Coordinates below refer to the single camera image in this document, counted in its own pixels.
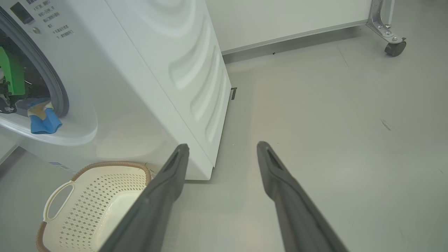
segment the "green object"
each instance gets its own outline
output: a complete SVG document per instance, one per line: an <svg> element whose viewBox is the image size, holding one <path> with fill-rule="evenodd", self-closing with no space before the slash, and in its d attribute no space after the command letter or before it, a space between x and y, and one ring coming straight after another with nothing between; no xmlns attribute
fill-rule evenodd
<svg viewBox="0 0 448 252"><path fill-rule="evenodd" d="M0 67L3 70L10 96L25 94L25 75L19 59L0 47Z"/></svg>

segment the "metal bracket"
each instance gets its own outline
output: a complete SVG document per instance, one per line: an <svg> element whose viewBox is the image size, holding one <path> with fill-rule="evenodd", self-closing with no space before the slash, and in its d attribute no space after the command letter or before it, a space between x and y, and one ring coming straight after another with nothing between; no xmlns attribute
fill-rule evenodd
<svg viewBox="0 0 448 252"><path fill-rule="evenodd" d="M383 9L381 10L382 20L384 20L384 23L386 24L387 28L390 28L392 24L392 15L394 6L395 6L395 0L387 0L384 2Z"/></svg>
<svg viewBox="0 0 448 252"><path fill-rule="evenodd" d="M405 39L394 34L389 27L384 25L381 20L381 7L386 0L372 0L372 7L370 8L369 19L367 20L367 26L380 35L384 40L391 44L398 44Z"/></svg>

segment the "metal frame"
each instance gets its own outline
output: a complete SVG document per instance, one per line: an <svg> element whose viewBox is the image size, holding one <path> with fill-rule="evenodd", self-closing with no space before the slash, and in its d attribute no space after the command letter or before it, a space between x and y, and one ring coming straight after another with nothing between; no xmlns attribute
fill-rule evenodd
<svg viewBox="0 0 448 252"><path fill-rule="evenodd" d="M367 20L367 26L371 28L374 32L380 35L384 40L391 44L398 44L405 40L394 34L390 28L390 22L392 20L392 11L395 1L389 0L390 3L386 5L386 16L389 24L385 25L381 20L381 7L385 0L372 0L372 7L370 8L369 19Z"/></svg>

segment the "basket handle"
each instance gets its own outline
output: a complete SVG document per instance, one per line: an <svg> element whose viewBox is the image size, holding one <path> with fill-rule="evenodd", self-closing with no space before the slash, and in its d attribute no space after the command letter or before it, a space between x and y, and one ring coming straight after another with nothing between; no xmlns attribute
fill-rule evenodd
<svg viewBox="0 0 448 252"><path fill-rule="evenodd" d="M52 205L53 200L56 198L56 196L67 186L73 186L72 191L70 192L69 196L65 199L64 203L60 207L60 209L57 211L56 215L53 218L48 217L48 211L50 210L50 206ZM57 188L51 196L48 198L47 203L45 204L45 207L43 208L43 221L46 223L49 223L50 221L54 220L58 215L59 212L64 208L65 203L69 200L70 196L72 195L73 191L75 190L75 182L74 181L68 181L67 183L64 183L62 186Z"/></svg>

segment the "perforated basket wall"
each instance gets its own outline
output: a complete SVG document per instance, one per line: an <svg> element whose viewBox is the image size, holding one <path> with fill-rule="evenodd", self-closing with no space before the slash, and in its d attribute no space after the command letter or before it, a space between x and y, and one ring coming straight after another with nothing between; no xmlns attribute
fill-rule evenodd
<svg viewBox="0 0 448 252"><path fill-rule="evenodd" d="M93 241L98 223L111 201L125 191L142 191L151 181L149 170L136 163L90 165L58 188L47 202L36 240L39 251L97 251ZM47 216L52 199L66 186L74 189L54 219Z"/></svg>

